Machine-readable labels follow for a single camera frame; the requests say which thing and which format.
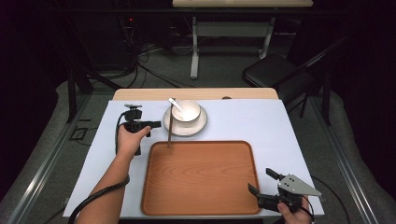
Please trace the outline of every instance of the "gray carpet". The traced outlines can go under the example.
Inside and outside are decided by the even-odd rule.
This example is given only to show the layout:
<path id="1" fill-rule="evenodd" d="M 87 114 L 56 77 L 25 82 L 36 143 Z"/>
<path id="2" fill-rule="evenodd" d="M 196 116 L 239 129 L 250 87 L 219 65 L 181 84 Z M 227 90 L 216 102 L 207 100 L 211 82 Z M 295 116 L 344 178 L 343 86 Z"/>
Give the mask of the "gray carpet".
<path id="1" fill-rule="evenodd" d="M 274 36 L 270 46 L 271 52 L 286 54 L 290 41 L 288 37 Z M 200 50 L 201 58 L 197 80 L 190 79 L 191 54 L 180 53 L 183 50 L 187 52 L 186 49 L 177 49 L 179 54 L 161 49 L 154 50 L 149 54 L 141 55 L 140 59 L 142 65 L 159 75 L 194 87 L 248 87 L 242 81 L 241 74 L 245 67 L 258 60 L 257 47 L 260 44 L 257 43 L 257 40 L 248 38 L 205 40 Z M 131 88 L 173 88 L 172 85 L 141 68 L 138 68 L 137 72 L 137 78 Z M 111 77 L 112 74 L 107 73 L 104 76 Z M 126 87 L 130 85 L 134 76 L 135 73 L 132 73 L 126 77 L 113 79 L 113 81 Z M 63 201 L 70 197 L 73 191 L 89 150 L 89 144 L 94 138 L 95 128 L 100 123 L 107 101 L 111 100 L 114 93 L 113 90 L 100 82 L 93 80 L 92 84 L 95 87 L 94 94 L 88 98 L 78 95 L 78 101 L 86 100 L 87 104 L 79 109 L 80 114 L 78 114 L 76 122 L 68 125 L 65 124 L 68 115 L 66 83 L 58 88 L 60 98 L 53 117 L 19 178 L 0 204 L 0 223 L 7 223 L 10 218 L 15 219 L 13 217 L 15 208 L 21 206 L 23 194 L 52 150 L 59 150 L 56 164 L 50 168 L 50 175 L 45 178 L 44 188 L 36 198 L 33 198 L 30 206 L 25 206 L 25 212 L 22 213 L 22 218 L 17 223 L 44 223 L 64 207 Z M 396 203 L 376 184 L 370 171 L 361 161 L 342 100 L 332 93 L 332 127 L 326 126 L 318 114 L 318 103 L 320 103 L 320 96 L 312 97 L 307 104 L 303 118 L 298 117 L 300 107 L 290 113 L 292 127 L 311 175 L 325 182 L 340 197 L 350 216 L 350 223 L 393 223 L 396 219 L 394 212 Z M 76 128 L 88 129 L 87 134 L 80 141 L 69 140 Z M 335 134 L 336 145 L 344 151 L 353 173 L 361 183 L 368 204 L 371 205 L 375 214 L 375 222 L 367 222 L 361 215 L 362 211 L 351 194 L 352 189 L 340 171 L 338 157 L 333 149 L 334 142 L 328 134 L 329 128 Z M 60 143 L 59 139 L 63 133 L 66 138 Z M 314 180 L 314 183 L 325 198 L 322 204 L 326 215 L 317 217 L 317 223 L 347 223 L 346 214 L 333 193 L 318 181 Z M 265 218 L 263 223 L 273 223 L 274 221 L 274 218 Z M 51 223 L 67 223 L 67 220 L 59 215 Z"/>

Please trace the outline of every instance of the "black curtain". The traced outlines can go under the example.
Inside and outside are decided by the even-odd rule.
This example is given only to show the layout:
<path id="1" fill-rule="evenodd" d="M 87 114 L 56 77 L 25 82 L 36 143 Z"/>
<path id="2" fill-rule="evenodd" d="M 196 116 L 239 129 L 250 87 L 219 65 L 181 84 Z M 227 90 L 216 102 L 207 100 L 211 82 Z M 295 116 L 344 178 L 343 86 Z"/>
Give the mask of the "black curtain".
<path id="1" fill-rule="evenodd" d="M 1 2 L 0 31 L 1 200 L 50 120 L 66 72 L 28 2 Z"/>
<path id="2" fill-rule="evenodd" d="M 343 19 L 306 19 L 288 59 L 301 63 L 342 35 L 350 40 L 332 68 L 332 89 L 345 104 L 363 161 L 396 199 L 396 5 L 394 1 L 316 0 L 315 8 L 348 9 Z"/>

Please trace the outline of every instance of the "white table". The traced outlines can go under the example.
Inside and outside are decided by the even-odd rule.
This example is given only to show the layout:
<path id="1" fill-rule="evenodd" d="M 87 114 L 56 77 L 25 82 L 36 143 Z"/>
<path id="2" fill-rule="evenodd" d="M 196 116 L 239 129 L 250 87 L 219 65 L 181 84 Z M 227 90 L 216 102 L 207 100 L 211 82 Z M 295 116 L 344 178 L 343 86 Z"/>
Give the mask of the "white table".
<path id="1" fill-rule="evenodd" d="M 173 7 L 312 7 L 312 0 L 173 0 Z M 265 37 L 260 59 L 267 54 L 275 18 L 261 22 L 198 21 L 192 18 L 191 79 L 198 78 L 198 36 Z"/>
<path id="2" fill-rule="evenodd" d="M 208 93 L 210 90 L 212 89 L 198 89 L 197 95 L 200 93 L 205 95 L 205 92 Z M 242 89 L 239 91 L 244 92 L 245 94 L 249 90 L 255 90 L 253 92 L 260 91 L 260 89 Z M 172 91 L 169 91 L 169 95 L 157 95 L 157 98 L 178 97 L 178 99 L 182 99 L 177 95 L 177 93 L 181 93 L 183 91 L 192 94 L 195 89 L 177 90 L 176 94 L 172 94 Z M 137 92 L 137 98 L 139 98 L 139 96 L 143 97 L 139 92 L 141 93 L 145 91 Z M 199 100 L 197 102 L 208 114 L 208 122 L 205 128 L 194 136 L 174 136 L 173 140 L 244 140 L 249 142 L 252 146 L 256 170 L 258 172 L 260 191 L 264 194 L 277 194 L 277 181 L 265 173 L 265 168 L 271 168 L 283 175 L 294 173 L 306 183 L 314 186 L 294 131 L 291 127 L 288 114 L 280 100 L 232 99 Z M 113 100 L 108 103 L 106 112 L 102 118 L 96 136 L 94 137 L 78 182 L 64 211 L 64 217 L 70 217 L 75 207 L 90 194 L 91 190 L 114 158 L 114 133 L 116 123 L 119 115 L 128 110 L 124 107 L 124 104 L 126 103 L 143 106 L 140 108 L 143 111 L 142 120 L 163 120 L 163 113 L 170 105 L 166 100 Z M 130 168 L 129 174 L 131 182 L 126 186 L 124 202 L 120 215 L 121 218 L 175 218 L 148 217 L 140 210 L 149 149 L 155 142 L 166 140 L 167 130 L 164 127 L 153 129 L 151 131 L 151 137 L 143 139 L 141 144 L 142 155 L 134 158 Z M 323 215 L 324 211 L 319 199 L 317 197 L 310 197 L 309 199 L 314 206 L 315 214 Z M 279 213 L 261 210 L 258 215 L 238 216 L 238 218 L 268 216 L 279 216 Z"/>

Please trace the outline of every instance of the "human hand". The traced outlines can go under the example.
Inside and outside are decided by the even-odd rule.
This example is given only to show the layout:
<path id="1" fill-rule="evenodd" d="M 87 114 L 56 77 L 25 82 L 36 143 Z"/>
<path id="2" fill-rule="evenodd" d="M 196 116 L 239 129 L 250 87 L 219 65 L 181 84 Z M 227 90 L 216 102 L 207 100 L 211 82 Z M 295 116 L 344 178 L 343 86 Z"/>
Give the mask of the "human hand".
<path id="1" fill-rule="evenodd" d="M 142 138 L 149 133 L 151 128 L 146 126 L 137 133 L 128 132 L 123 125 L 120 125 L 118 135 L 118 153 L 124 159 L 131 161 L 140 146 Z"/>
<path id="2" fill-rule="evenodd" d="M 302 199 L 302 207 L 308 210 L 307 196 Z M 311 217 L 303 210 L 299 209 L 297 212 L 292 213 L 284 203 L 279 203 L 277 209 L 283 218 L 285 218 L 285 224 L 309 224 L 311 223 Z"/>

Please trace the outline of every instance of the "white plate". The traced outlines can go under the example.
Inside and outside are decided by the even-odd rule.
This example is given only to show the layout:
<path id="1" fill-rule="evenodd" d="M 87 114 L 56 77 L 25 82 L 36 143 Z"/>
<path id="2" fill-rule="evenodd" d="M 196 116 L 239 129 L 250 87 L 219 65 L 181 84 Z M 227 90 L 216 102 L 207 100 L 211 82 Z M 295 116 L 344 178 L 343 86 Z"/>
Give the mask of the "white plate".
<path id="1" fill-rule="evenodd" d="M 167 130 L 169 130 L 169 121 L 170 121 L 170 107 L 165 111 L 165 114 L 163 115 L 163 125 Z M 172 126 L 172 133 L 180 136 L 189 136 L 193 135 L 195 133 L 200 132 L 207 123 L 207 113 L 206 111 L 201 107 L 201 114 L 200 116 L 189 122 L 184 122 L 180 121 L 177 119 L 173 119 L 173 126 Z"/>

